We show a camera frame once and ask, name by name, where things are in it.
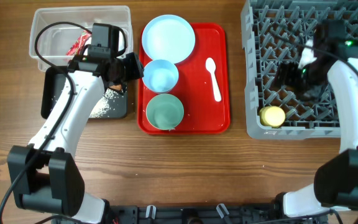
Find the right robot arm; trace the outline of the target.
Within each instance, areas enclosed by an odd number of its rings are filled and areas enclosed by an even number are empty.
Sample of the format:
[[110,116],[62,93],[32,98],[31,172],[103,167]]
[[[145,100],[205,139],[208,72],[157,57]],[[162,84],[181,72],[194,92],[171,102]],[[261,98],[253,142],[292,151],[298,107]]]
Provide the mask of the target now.
[[273,84],[291,88],[304,100],[317,99],[330,85],[341,145],[339,154],[316,171],[311,185],[283,194],[283,214],[309,218],[335,209],[358,211],[358,40],[348,38],[344,21],[324,20],[302,50],[298,63],[278,66]]

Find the orange carrot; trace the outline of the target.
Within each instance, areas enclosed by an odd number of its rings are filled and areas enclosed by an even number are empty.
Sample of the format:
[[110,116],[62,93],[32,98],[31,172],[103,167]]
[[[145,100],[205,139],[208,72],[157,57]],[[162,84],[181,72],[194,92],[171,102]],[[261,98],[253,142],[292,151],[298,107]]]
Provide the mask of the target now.
[[114,91],[122,91],[122,85],[110,85],[109,89]]

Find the red snack wrapper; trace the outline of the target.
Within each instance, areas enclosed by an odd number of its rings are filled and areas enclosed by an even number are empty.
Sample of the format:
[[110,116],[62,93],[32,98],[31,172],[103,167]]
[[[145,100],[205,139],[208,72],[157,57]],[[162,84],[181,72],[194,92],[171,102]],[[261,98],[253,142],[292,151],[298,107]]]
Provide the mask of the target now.
[[91,33],[84,30],[79,36],[79,38],[77,38],[76,42],[70,47],[66,55],[71,56],[71,55],[78,54],[82,50],[82,48],[86,45],[86,42],[90,37],[91,37]]

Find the green bowl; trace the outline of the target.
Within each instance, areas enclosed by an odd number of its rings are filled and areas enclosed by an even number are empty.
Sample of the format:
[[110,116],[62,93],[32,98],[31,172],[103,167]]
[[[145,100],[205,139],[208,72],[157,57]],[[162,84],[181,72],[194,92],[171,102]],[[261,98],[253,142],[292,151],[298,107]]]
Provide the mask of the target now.
[[174,95],[159,94],[146,107],[146,118],[155,128],[162,131],[175,129],[184,117],[184,106]]

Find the white rice pile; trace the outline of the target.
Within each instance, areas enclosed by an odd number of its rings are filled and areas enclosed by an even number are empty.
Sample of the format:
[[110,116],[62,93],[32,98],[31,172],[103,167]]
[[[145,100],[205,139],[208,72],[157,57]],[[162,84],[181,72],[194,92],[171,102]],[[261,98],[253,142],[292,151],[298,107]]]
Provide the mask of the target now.
[[126,114],[127,95],[107,89],[102,98],[94,106],[90,118],[121,118]]

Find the yellow plastic cup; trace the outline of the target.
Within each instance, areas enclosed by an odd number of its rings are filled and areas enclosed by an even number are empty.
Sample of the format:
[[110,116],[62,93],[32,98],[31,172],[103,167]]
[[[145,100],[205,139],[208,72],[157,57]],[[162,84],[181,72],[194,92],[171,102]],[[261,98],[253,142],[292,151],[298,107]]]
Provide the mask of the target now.
[[266,106],[259,111],[260,123],[263,126],[279,128],[285,121],[285,112],[278,106]]

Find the light blue bowl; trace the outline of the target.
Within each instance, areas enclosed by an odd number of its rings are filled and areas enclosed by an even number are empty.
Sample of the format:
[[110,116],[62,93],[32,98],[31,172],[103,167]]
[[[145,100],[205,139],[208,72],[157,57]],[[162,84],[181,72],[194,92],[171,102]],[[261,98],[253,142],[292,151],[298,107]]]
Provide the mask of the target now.
[[153,60],[144,68],[144,85],[154,93],[168,93],[178,83],[179,71],[168,60]]

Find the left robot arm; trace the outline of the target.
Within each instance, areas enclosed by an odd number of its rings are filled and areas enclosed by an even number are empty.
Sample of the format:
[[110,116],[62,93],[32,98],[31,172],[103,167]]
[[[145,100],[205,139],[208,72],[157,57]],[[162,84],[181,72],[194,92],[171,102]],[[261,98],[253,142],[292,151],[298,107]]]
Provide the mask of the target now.
[[123,95],[127,83],[143,77],[143,65],[127,52],[122,28],[95,23],[91,42],[66,67],[50,65],[65,77],[65,86],[46,122],[26,146],[7,156],[13,197],[18,208],[47,213],[72,223],[116,223],[107,200],[85,191],[75,164],[80,136],[97,102],[107,90]]

